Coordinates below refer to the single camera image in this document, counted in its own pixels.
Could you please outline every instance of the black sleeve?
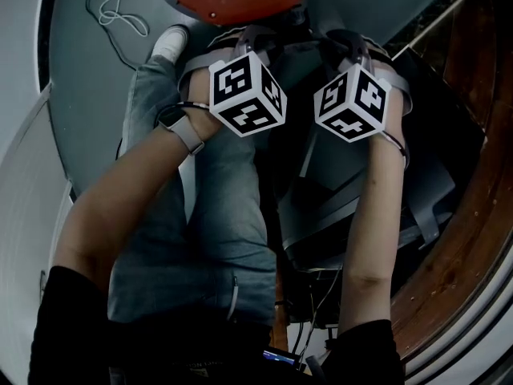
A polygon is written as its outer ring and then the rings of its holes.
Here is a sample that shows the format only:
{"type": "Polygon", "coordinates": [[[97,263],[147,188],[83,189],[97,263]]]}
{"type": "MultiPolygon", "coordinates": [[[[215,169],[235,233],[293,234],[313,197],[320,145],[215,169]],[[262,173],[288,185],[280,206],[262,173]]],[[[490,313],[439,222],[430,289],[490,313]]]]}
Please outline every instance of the black sleeve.
{"type": "Polygon", "coordinates": [[[29,384],[109,383],[107,299],[83,275],[55,266],[39,307],[29,384]]]}
{"type": "Polygon", "coordinates": [[[322,370],[328,383],[403,384],[404,370],[392,323],[368,322],[340,335],[322,370]]]}

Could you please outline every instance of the white sneaker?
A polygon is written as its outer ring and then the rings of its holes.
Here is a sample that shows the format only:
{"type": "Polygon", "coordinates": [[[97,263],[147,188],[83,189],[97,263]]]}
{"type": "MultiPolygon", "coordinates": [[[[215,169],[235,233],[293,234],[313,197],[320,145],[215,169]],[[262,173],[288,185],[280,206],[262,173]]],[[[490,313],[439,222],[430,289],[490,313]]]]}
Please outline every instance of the white sneaker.
{"type": "Polygon", "coordinates": [[[184,52],[189,41],[189,32],[184,26],[171,26],[159,37],[151,56],[162,55],[171,63],[176,64],[176,60],[184,52]]]}

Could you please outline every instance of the blue jeans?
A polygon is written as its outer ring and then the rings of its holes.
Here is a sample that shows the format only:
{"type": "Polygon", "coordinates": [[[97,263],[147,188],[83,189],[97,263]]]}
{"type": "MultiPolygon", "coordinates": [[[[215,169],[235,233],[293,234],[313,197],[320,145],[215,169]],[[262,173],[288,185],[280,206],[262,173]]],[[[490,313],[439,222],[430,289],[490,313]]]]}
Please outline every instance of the blue jeans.
{"type": "MultiPolygon", "coordinates": [[[[180,101],[174,66],[155,56],[135,73],[123,123],[121,153],[154,128],[156,114],[180,101]]],[[[276,257],[267,247],[252,138],[227,128],[196,156],[196,205],[187,224],[180,174],[148,209],[115,263],[109,318],[132,322],[149,314],[209,308],[225,320],[239,287],[233,318],[271,326],[276,257]]]]}

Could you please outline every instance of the cube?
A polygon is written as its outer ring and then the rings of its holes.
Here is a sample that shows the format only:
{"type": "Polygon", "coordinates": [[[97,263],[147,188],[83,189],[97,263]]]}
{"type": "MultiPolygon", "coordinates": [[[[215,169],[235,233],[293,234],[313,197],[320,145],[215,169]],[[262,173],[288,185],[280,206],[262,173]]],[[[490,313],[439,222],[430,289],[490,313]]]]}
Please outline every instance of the cube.
{"type": "Polygon", "coordinates": [[[210,112],[240,137],[285,123],[287,97],[254,51],[210,70],[210,112]]]}
{"type": "Polygon", "coordinates": [[[315,93],[315,122],[348,143],[384,131],[391,90],[354,64],[315,93]]]}

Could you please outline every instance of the black and white pattern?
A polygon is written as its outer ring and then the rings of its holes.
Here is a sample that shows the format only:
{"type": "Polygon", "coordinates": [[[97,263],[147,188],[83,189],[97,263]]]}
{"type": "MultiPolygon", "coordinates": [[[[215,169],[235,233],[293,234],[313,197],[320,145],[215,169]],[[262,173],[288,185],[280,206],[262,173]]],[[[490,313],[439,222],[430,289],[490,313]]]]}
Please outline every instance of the black and white pattern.
{"type": "Polygon", "coordinates": [[[271,73],[269,73],[269,70],[265,68],[264,65],[262,65],[262,91],[271,102],[271,104],[276,108],[276,111],[278,111],[280,116],[282,116],[283,110],[281,109],[281,89],[278,86],[278,83],[271,76],[271,73]]]}
{"type": "Polygon", "coordinates": [[[347,74],[339,75],[334,81],[324,88],[319,116],[323,116],[338,107],[340,104],[344,103],[346,93],[347,74]]]}
{"type": "Polygon", "coordinates": [[[214,104],[231,99],[251,90],[249,58],[242,57],[229,66],[214,73],[214,104]]]}
{"type": "Polygon", "coordinates": [[[348,108],[327,119],[323,124],[340,133],[347,140],[364,136],[374,130],[372,125],[348,108]]]}
{"type": "Polygon", "coordinates": [[[275,124],[277,120],[259,99],[251,99],[219,113],[242,134],[275,124]]]}
{"type": "Polygon", "coordinates": [[[354,102],[377,121],[383,121],[385,114],[386,91],[366,73],[361,72],[354,102]]]}

